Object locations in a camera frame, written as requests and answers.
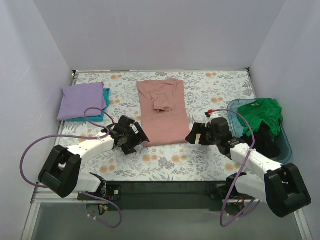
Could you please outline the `pink t-shirt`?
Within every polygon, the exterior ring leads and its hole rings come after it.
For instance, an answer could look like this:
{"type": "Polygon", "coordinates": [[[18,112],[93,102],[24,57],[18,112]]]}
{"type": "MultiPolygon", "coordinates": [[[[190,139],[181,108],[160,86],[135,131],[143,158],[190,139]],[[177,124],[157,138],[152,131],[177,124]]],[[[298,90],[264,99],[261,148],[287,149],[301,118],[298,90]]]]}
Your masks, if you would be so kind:
{"type": "Polygon", "coordinates": [[[185,143],[190,133],[184,81],[169,78],[137,82],[145,147],[185,143]]]}

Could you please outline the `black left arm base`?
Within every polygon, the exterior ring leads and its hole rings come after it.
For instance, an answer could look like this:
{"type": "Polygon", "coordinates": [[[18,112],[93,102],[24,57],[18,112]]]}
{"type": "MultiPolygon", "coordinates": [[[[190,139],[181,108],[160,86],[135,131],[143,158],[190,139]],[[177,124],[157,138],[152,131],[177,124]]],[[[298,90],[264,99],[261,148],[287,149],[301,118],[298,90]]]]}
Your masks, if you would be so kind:
{"type": "Polygon", "coordinates": [[[108,201],[120,201],[122,190],[120,184],[105,184],[100,186],[96,192],[88,192],[88,194],[108,201]]]}

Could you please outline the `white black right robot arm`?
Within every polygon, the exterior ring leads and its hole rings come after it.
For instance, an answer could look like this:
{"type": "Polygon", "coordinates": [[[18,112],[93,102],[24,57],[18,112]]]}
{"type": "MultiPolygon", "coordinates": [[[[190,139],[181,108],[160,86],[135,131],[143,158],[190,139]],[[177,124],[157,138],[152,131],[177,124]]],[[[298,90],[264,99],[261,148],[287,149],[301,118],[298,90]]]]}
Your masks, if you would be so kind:
{"type": "Polygon", "coordinates": [[[210,119],[207,123],[194,123],[185,140],[194,145],[197,135],[202,146],[217,146],[219,152],[234,162],[244,165],[256,176],[245,172],[229,176],[224,185],[212,193],[214,197],[237,199],[247,195],[266,202],[270,210],[283,218],[311,204],[312,199],[298,167],[292,163],[273,161],[242,139],[234,137],[225,118],[210,119]]]}

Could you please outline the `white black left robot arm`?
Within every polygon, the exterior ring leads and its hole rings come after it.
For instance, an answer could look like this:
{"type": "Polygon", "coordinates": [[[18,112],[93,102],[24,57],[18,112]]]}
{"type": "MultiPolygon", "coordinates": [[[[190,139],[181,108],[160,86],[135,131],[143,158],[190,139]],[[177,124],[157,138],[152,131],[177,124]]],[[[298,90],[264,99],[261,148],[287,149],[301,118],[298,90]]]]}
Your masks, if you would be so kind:
{"type": "Polygon", "coordinates": [[[135,147],[149,139],[140,124],[122,116],[93,139],[68,147],[55,146],[44,163],[38,181],[61,198],[73,192],[89,192],[95,200],[106,196],[106,180],[94,173],[81,173],[83,163],[100,154],[120,148],[125,155],[136,153],[135,147]]]}

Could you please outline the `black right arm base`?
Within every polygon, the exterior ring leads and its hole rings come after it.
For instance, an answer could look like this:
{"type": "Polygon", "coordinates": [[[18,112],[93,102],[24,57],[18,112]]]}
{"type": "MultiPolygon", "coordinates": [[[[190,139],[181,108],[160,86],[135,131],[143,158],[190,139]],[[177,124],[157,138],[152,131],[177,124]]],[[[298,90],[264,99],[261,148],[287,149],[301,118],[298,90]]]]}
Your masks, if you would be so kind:
{"type": "Polygon", "coordinates": [[[212,200],[224,200],[236,178],[236,173],[230,175],[225,181],[213,181],[206,188],[205,192],[212,200]]]}

